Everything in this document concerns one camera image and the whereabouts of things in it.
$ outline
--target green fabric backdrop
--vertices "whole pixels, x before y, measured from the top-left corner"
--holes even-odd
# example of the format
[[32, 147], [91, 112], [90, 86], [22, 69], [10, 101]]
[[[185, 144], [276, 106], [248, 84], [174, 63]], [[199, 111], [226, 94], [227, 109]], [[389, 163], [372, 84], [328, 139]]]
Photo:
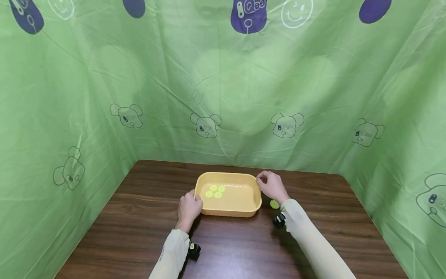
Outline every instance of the green fabric backdrop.
[[1, 0], [1, 278], [52, 278], [140, 159], [340, 173], [443, 278], [446, 2], [267, 1]]

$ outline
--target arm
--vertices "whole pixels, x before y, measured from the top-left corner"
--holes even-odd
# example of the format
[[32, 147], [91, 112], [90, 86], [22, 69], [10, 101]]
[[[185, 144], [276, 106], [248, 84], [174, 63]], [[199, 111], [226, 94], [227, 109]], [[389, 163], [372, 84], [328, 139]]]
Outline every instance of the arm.
[[161, 256], [149, 279], [177, 279], [189, 249], [189, 231], [203, 208], [203, 202], [194, 190], [180, 199], [178, 223], [164, 242]]
[[355, 279], [350, 268], [311, 222], [300, 204], [290, 199], [280, 176], [263, 171], [257, 184], [268, 197], [281, 204], [286, 230], [298, 242], [319, 279]]

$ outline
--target purple bear print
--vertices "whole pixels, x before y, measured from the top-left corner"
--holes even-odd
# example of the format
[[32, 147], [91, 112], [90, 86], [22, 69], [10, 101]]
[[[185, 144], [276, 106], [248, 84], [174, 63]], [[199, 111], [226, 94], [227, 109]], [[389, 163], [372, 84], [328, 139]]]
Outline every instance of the purple bear print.
[[43, 17], [32, 0], [9, 0], [17, 24], [34, 35], [43, 28]]
[[389, 10], [392, 0], [364, 0], [359, 10], [359, 19], [366, 24], [380, 20]]
[[145, 13], [144, 0], [122, 0], [128, 14], [134, 18], [141, 18]]
[[242, 34], [262, 30], [266, 24], [266, 0], [234, 0], [231, 24]]

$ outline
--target wood grain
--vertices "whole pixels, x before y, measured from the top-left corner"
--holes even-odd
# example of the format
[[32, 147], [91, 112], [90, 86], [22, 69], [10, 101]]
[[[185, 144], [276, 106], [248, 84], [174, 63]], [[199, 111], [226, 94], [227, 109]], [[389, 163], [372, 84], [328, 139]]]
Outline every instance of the wood grain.
[[[257, 175], [261, 170], [137, 162], [56, 279], [147, 279], [177, 222], [180, 197], [207, 171]], [[275, 172], [358, 279], [407, 278], [343, 177]], [[316, 278], [295, 240], [274, 228], [278, 211], [263, 199], [252, 218], [200, 216], [191, 232], [202, 248], [200, 258], [188, 260], [179, 278]]]

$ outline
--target forearm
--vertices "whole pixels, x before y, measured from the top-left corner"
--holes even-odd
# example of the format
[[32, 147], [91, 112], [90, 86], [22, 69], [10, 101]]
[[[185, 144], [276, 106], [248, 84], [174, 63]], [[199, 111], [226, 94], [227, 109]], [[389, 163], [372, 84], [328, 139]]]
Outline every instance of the forearm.
[[282, 203], [286, 230], [298, 242], [318, 279], [354, 279], [347, 264], [295, 200]]
[[186, 260], [189, 236], [180, 229], [173, 229], [149, 279], [177, 279]]

